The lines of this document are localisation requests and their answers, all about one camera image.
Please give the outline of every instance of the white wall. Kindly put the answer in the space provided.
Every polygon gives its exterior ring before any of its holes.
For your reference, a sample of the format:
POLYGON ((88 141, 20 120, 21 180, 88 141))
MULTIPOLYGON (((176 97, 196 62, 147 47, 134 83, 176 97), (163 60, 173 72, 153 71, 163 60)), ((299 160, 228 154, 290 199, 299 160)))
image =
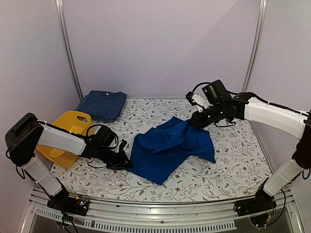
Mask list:
POLYGON ((0 232, 16 233, 33 185, 4 156, 4 135, 27 112, 53 122, 78 104, 54 0, 0 1, 0 80, 0 232))
MULTIPOLYGON (((266 19, 249 90, 295 109, 311 109, 311 1, 268 1, 266 19)), ((275 170, 295 150, 297 140, 256 124, 275 170)), ((291 185, 306 232, 311 232, 311 179, 291 185)))
POLYGON ((241 90, 259 1, 66 0, 64 9, 85 95, 184 98, 216 79, 241 90))

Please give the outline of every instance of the yellow basket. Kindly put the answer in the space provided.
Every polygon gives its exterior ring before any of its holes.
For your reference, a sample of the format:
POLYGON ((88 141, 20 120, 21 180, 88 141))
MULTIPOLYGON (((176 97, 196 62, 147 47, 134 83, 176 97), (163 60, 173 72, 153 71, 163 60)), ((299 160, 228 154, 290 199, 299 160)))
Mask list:
MULTIPOLYGON (((73 133, 79 133, 86 135, 87 129, 92 125, 91 116, 86 113, 77 111, 68 111, 62 114, 53 125, 71 131, 73 133)), ((94 134, 93 128, 89 130, 89 135, 94 134)), ((78 159, 78 156, 67 151, 58 150, 46 146, 37 146, 39 152, 41 152, 48 160, 60 165, 63 168, 69 168, 78 159)))

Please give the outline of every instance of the folded blue shirt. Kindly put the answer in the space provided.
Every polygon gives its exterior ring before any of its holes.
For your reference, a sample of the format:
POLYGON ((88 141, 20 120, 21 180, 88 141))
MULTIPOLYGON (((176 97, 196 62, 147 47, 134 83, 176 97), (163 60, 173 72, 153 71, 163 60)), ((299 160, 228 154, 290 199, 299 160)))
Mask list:
POLYGON ((189 120, 173 117, 145 134, 136 135, 131 155, 134 167, 128 171, 161 185, 190 155, 215 162, 209 132, 196 130, 189 120))
POLYGON ((120 115, 126 97, 122 92, 90 91, 75 110, 89 114, 93 120, 113 122, 120 115))

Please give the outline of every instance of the patterned mat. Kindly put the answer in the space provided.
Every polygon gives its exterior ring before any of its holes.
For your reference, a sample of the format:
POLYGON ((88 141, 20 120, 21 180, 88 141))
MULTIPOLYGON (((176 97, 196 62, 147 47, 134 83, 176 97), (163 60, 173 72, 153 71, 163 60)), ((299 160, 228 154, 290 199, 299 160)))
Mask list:
MULTIPOLYGON (((128 142, 125 152, 130 156, 136 134, 145 133, 172 116, 189 119, 194 111, 186 100, 130 99, 120 118, 106 125, 120 140, 128 142)), ((248 121, 237 121, 235 126, 227 128, 211 125, 206 129, 215 147, 216 163, 190 156, 163 185, 127 171, 91 168, 84 158, 79 158, 70 169, 54 164, 51 172, 70 192, 108 199, 189 202, 253 195, 271 172, 248 121)), ((105 164, 94 160, 92 165, 105 164)))

